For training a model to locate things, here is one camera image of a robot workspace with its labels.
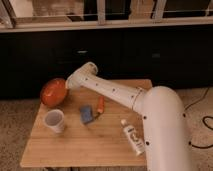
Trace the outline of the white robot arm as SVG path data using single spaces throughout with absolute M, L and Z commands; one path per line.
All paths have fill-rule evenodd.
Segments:
M 98 68 L 87 62 L 66 80 L 67 89 L 80 86 L 102 94 L 138 113 L 143 119 L 148 171 L 196 171 L 183 103 L 165 86 L 145 90 L 97 77 Z

